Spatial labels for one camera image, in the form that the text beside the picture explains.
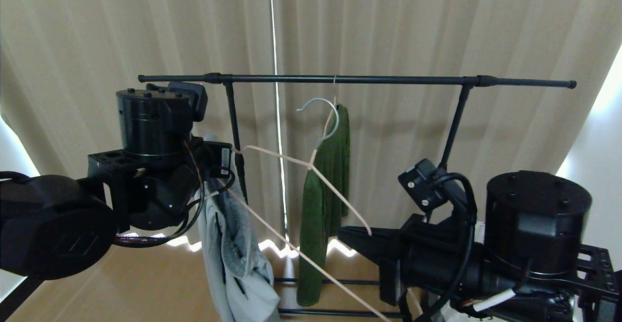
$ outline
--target beige curtain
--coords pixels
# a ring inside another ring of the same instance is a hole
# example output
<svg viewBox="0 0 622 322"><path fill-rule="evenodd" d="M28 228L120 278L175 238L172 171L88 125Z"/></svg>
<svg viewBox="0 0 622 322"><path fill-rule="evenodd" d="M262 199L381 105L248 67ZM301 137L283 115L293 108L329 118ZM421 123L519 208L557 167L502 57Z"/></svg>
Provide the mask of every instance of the beige curtain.
<svg viewBox="0 0 622 322"><path fill-rule="evenodd" d="M519 169L556 172L622 42L622 0L274 0L278 71L287 74L574 79L574 90L472 90L449 158L471 179L484 218L486 182ZM306 159L333 85L280 85L286 154ZM416 205L397 176L440 161L459 88L339 85L351 119L351 194L372 226L398 227ZM298 239L306 170L287 165L290 236ZM449 214L437 211L434 219ZM350 216L347 224L359 224Z"/></svg>
<svg viewBox="0 0 622 322"><path fill-rule="evenodd" d="M42 174L86 176L121 147L117 90L138 74L274 71L270 0L1 0L2 116ZM194 134L232 142L222 85ZM242 144L276 150L274 85L236 89ZM249 202L283 231L278 160L247 153ZM269 237L257 225L258 237ZM189 235L198 240L196 232Z"/></svg>

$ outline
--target black clothing rack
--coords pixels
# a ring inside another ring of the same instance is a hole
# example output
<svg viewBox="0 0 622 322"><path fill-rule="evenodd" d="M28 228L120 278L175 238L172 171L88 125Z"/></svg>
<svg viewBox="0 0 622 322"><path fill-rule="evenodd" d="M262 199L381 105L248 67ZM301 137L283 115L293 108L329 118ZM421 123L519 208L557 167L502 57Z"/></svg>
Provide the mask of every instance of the black clothing rack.
<svg viewBox="0 0 622 322"><path fill-rule="evenodd" d="M460 98L449 128L449 135L445 143L445 149L439 167L447 169L447 160L453 147L458 125L464 111L465 104L471 89L474 87L489 87L495 85L511 86L541 86L541 87L566 87L573 89L577 86L576 81L553 81L547 79L514 79L496 78L493 76L473 76L473 77L407 77L407 76L252 76L208 73L199 76L138 76L138 81L145 82L204 82L213 85L224 85L227 93L229 105L229 118L231 119L231 129L233 130L233 145L237 150L240 146L240 131L238 130L238 117L236 114L235 98L233 94L233 83L335 83L335 84L381 84L381 85L460 85ZM244 176L244 157L235 154L236 171L244 198L248 201L246 193L246 179ZM274 278L275 282L298 282L297 278ZM377 281L365 280L339 280L342 284L348 285L380 285ZM383 312L388 318L402 319L403 322L413 320L406 302L406 294L398 303L399 313ZM278 309L282 314L303 314L303 315L327 315L327 316L355 316L355 317L376 317L371 311L348 311L335 309Z"/></svg>

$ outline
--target sticker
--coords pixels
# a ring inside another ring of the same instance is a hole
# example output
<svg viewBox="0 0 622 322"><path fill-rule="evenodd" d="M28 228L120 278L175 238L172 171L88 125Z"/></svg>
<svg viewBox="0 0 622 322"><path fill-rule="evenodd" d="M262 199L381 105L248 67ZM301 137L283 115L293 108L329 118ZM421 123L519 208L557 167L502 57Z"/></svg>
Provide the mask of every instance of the sticker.
<svg viewBox="0 0 622 322"><path fill-rule="evenodd" d="M228 168L229 167L229 149L222 149L221 153L220 153L220 165L221 167L225 167ZM220 174L222 175L229 175L229 171L228 170L221 170Z"/></svg>

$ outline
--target green sweater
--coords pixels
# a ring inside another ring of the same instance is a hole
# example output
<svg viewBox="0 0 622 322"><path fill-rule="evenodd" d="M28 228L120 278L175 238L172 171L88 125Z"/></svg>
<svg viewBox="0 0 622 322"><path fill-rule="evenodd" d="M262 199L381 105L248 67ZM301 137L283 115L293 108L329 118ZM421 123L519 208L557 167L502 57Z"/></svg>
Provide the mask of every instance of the green sweater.
<svg viewBox="0 0 622 322"><path fill-rule="evenodd" d="M340 123L333 136L318 146L314 165L346 198L349 192L349 116L348 109L337 106ZM335 127L333 118L328 132ZM300 251L324 268L328 238L336 236L348 207L320 180L314 171L307 172L302 193ZM298 265L297 302L311 306L320 300L324 276L305 260Z"/></svg>

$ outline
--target wooden floor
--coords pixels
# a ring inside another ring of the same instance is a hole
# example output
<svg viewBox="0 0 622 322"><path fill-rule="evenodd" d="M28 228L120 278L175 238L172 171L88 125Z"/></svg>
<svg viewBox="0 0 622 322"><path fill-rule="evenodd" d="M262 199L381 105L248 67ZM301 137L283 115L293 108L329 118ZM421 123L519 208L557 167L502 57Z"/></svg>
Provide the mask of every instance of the wooden floor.
<svg viewBox="0 0 622 322"><path fill-rule="evenodd" d="M273 262L275 276L293 276L298 259ZM377 280L378 267L366 258L332 251L327 271L340 279ZM277 284L280 307L297 308L294 284ZM378 287L348 286L380 311L397 308L379 300ZM334 284L326 284L318 309L365 310ZM375 321L375 318L290 315L284 321ZM219 321L211 297L203 256L188 245L162 245L150 249L113 247L87 271L62 280L44 282L9 318L8 322L199 322Z"/></svg>

